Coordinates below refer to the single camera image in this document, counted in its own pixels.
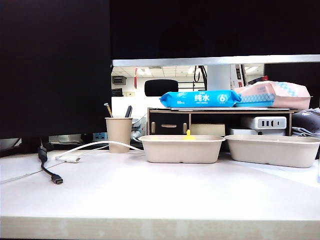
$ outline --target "drawer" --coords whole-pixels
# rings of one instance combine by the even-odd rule
[[[188,113],[149,113],[149,135],[183,135],[187,129],[189,129]]]

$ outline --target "drawer handle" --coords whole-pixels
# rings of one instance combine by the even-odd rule
[[[187,128],[188,128],[188,125],[187,125],[186,122],[184,122],[184,123],[182,124],[182,133],[183,133],[183,134],[187,134]]]
[[[156,133],[156,123],[154,121],[151,122],[151,133],[152,134]]]
[[[161,127],[163,128],[176,128],[176,124],[161,124]]]

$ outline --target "pink package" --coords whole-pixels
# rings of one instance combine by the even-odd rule
[[[236,107],[308,109],[311,98],[305,86],[284,81],[259,81],[234,91],[242,99]]]

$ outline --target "ceiling light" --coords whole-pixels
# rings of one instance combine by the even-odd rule
[[[257,68],[259,68],[258,66],[252,66],[250,68],[248,68],[247,70],[245,70],[246,73],[252,73],[254,70],[256,70]]]
[[[148,67],[146,67],[146,68],[144,69],[144,72],[145,72],[145,74],[147,74],[147,75],[152,75],[152,74],[151,74],[151,71],[150,71],[150,69],[149,69]]]
[[[145,75],[145,72],[144,71],[142,71],[142,69],[141,68],[138,68],[138,74],[140,74],[140,75]]]
[[[192,74],[194,72],[195,67],[191,66],[188,70],[188,74]]]

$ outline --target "white cable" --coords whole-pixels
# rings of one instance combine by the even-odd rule
[[[85,147],[88,147],[88,146],[92,146],[92,145],[96,145],[96,144],[118,144],[118,145],[122,145],[122,146],[125,146],[125,147],[128,147],[128,148],[131,148],[131,149],[134,149],[134,150],[137,150],[139,152],[142,152],[144,153],[145,151],[144,150],[141,150],[139,148],[136,148],[134,146],[130,146],[128,144],[125,144],[125,143],[122,143],[122,142],[118,142],[118,141],[97,141],[97,142],[91,142],[91,143],[88,143],[88,144],[85,144],[85,145],[82,145],[82,146],[78,146],[78,147],[75,147],[71,150],[68,150],[68,151],[65,151],[64,153],[61,153],[59,154],[58,156],[55,157],[56,160],[59,160],[59,161],[64,161],[64,162],[67,162],[67,163],[78,163],[79,160],[80,160],[80,156],[83,156],[84,154],[87,154],[91,151],[95,151],[95,150],[98,150],[98,149],[102,149],[102,148],[105,148],[106,146],[103,146],[103,147],[99,147],[99,148],[96,148],[96,149],[92,149],[90,151],[87,151],[79,156],[65,156],[65,159],[63,159],[62,157],[66,154],[69,154],[69,153],[72,153],[76,150],[79,150],[79,149],[83,149]]]
[[[136,139],[134,136],[132,137],[132,140],[136,141],[137,143],[142,143],[142,141]]]
[[[50,168],[52,168],[52,167],[55,167],[55,166],[60,165],[60,164],[63,164],[63,163],[65,163],[65,161],[59,162],[59,163],[57,163],[57,164],[55,164],[55,165],[53,165],[53,166],[49,166],[49,167],[47,167],[46,169],[50,169]],[[31,175],[33,175],[33,174],[40,173],[40,172],[42,172],[42,171],[43,171],[43,170],[39,170],[39,171],[31,172],[31,173],[26,173],[25,175],[15,176],[15,177],[12,177],[12,178],[9,178],[9,179],[0,181],[0,184],[5,184],[5,183],[8,183],[8,182],[11,182],[11,181],[14,181],[14,180],[22,179],[22,178],[31,176]]]
[[[136,124],[136,123],[139,122],[141,119],[143,119],[145,115],[143,115],[138,121],[133,122],[132,125]]]
[[[98,141],[98,142],[91,142],[91,143],[88,143],[86,145],[82,145],[82,146],[78,146],[76,148],[73,148],[69,151],[66,151],[64,153],[61,153],[59,154],[58,156],[55,157],[56,160],[62,160],[63,162],[59,162],[55,165],[52,165],[52,166],[49,166],[47,167],[47,169],[50,169],[52,167],[55,167],[57,165],[60,165],[60,164],[63,164],[63,163],[78,163],[79,162],[79,159],[81,156],[85,155],[85,154],[88,154],[90,152],[93,152],[95,150],[99,150],[99,149],[103,149],[103,148],[106,148],[108,147],[109,145],[106,145],[106,146],[102,146],[102,147],[99,147],[99,148],[95,148],[95,149],[92,149],[90,151],[86,151],[85,153],[82,153],[78,156],[76,156],[76,160],[74,160],[74,156],[65,156],[65,157],[73,157],[73,161],[71,160],[66,160],[66,159],[61,159],[62,156],[68,154],[68,153],[72,153],[76,150],[79,150],[79,149],[82,149],[82,148],[85,148],[85,147],[88,147],[88,146],[91,146],[91,145],[96,145],[96,144],[118,144],[118,145],[122,145],[122,146],[125,146],[125,147],[128,147],[128,148],[131,148],[131,149],[134,149],[134,150],[137,150],[139,152],[142,152],[144,153],[145,151],[141,150],[141,149],[138,149],[134,146],[130,146],[130,145],[127,145],[125,143],[122,143],[122,142],[118,142],[118,141]],[[3,181],[0,181],[0,184],[5,184],[5,183],[8,183],[8,182],[11,182],[11,181],[14,181],[14,180],[18,180],[18,179],[22,179],[22,178],[25,178],[25,177],[28,177],[30,175],[33,175],[33,174],[37,174],[37,173],[40,173],[42,172],[43,170],[39,170],[39,171],[35,171],[35,172],[31,172],[31,173],[26,173],[25,175],[21,175],[21,176],[16,176],[16,177],[13,177],[13,178],[9,178],[9,179],[6,179],[6,180],[3,180]]]

